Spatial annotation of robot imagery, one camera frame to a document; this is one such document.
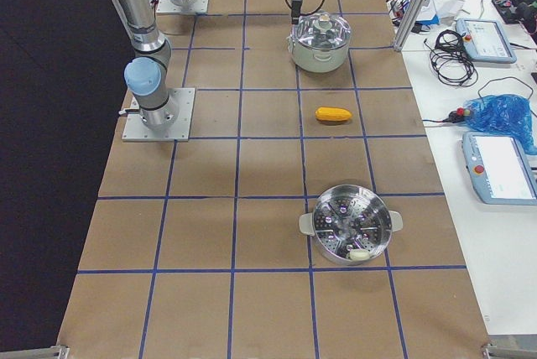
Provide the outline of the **glass pot lid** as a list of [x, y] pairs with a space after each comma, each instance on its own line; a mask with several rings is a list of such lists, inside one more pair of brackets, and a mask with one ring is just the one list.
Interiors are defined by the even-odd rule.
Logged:
[[342, 17], [319, 12], [300, 17], [291, 38], [308, 49], [330, 51], [348, 46], [352, 37], [349, 23]]

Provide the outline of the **yellow corn cob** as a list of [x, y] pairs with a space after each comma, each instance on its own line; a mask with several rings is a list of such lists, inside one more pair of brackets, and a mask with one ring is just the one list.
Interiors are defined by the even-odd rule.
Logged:
[[344, 123], [352, 119], [352, 113], [340, 107], [318, 107], [315, 110], [315, 119], [326, 123]]

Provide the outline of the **pale green electric pot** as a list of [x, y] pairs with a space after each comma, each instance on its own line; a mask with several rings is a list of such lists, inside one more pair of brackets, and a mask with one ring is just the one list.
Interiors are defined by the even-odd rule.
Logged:
[[313, 73], [326, 73], [339, 68], [347, 58], [351, 43], [350, 40], [348, 46], [330, 51], [308, 49], [291, 38], [291, 31], [287, 41], [288, 51], [295, 64], [302, 70]]

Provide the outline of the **far teach pendant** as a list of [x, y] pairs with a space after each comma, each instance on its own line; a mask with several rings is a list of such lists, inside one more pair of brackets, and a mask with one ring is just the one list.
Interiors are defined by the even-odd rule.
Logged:
[[504, 33], [502, 25], [495, 20], [459, 18], [456, 31], [463, 39], [465, 51], [476, 62], [512, 64], [517, 57]]

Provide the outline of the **teach pendant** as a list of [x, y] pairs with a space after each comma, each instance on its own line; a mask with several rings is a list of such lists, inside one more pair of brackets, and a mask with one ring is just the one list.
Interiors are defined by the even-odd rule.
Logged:
[[536, 204], [536, 180], [518, 140], [466, 132], [461, 139], [461, 149], [472, 187], [483, 203]]
[[459, 18], [456, 31], [463, 39], [465, 51], [476, 62], [512, 64], [517, 57], [504, 33], [502, 25], [495, 20]]

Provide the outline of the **red emergency stop button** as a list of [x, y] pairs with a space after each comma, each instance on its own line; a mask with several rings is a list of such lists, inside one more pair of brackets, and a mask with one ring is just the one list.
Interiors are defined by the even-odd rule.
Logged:
[[448, 123], [465, 122], [466, 119], [471, 114], [472, 114], [472, 112], [469, 109], [459, 107], [455, 111], [450, 112], [448, 117], [444, 120], [444, 122], [448, 122]]

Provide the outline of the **steel steamer basket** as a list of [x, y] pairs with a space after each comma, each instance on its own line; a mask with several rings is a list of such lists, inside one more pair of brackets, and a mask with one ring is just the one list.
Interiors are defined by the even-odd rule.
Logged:
[[382, 255], [403, 218], [371, 190], [336, 185], [324, 191], [314, 209], [299, 219], [300, 232], [312, 238], [333, 263], [357, 266]]

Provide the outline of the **blue plastic bag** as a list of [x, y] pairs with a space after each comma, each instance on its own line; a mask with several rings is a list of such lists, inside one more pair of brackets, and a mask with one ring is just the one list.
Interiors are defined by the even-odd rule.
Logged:
[[465, 101], [463, 108], [469, 111], [465, 123], [473, 131], [513, 137], [527, 154], [536, 155], [526, 98], [513, 94], [489, 95]]

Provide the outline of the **near teach pendant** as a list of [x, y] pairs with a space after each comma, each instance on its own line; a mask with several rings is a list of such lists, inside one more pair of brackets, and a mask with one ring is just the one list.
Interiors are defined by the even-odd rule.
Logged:
[[536, 180], [518, 140], [466, 132], [461, 139], [461, 149], [472, 187], [483, 203], [536, 204]]

